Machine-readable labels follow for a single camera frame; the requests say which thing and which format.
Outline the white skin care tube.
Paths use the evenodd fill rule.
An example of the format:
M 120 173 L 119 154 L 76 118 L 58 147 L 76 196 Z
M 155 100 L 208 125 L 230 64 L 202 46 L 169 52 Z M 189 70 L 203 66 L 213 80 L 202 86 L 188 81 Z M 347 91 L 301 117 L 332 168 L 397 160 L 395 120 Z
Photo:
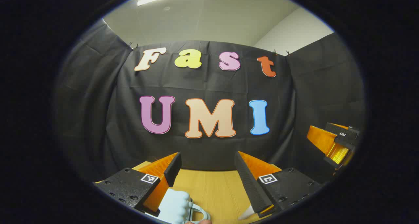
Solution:
M 239 217 L 238 220 L 245 220 L 255 214 L 252 205 L 250 205 Z

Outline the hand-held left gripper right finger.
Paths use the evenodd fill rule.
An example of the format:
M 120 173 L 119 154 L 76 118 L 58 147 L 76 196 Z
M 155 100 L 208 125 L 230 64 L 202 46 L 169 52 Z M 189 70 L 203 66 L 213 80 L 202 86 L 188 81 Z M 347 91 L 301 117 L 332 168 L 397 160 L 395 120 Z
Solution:
M 242 151 L 235 153 L 234 163 L 252 210 L 260 218 L 293 208 L 323 188 L 296 168 L 280 169 Z

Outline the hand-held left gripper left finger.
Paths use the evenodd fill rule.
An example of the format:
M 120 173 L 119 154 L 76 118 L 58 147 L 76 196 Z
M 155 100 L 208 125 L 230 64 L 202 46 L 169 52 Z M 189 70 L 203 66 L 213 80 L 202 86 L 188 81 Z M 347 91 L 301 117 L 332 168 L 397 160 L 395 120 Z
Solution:
M 159 206 L 181 167 L 181 154 L 176 152 L 139 169 L 124 168 L 93 185 L 137 211 L 158 216 Z

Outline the black backdrop cloth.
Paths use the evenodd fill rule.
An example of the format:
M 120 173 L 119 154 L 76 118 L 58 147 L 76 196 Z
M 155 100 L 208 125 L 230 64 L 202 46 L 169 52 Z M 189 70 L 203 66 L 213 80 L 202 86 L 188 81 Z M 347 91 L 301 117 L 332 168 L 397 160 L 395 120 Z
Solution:
M 232 170 L 242 151 L 325 182 L 333 169 L 309 127 L 364 130 L 363 88 L 335 33 L 289 56 L 214 41 L 132 49 L 100 20 L 57 77 L 56 133 L 89 181 L 175 152 L 184 169 Z

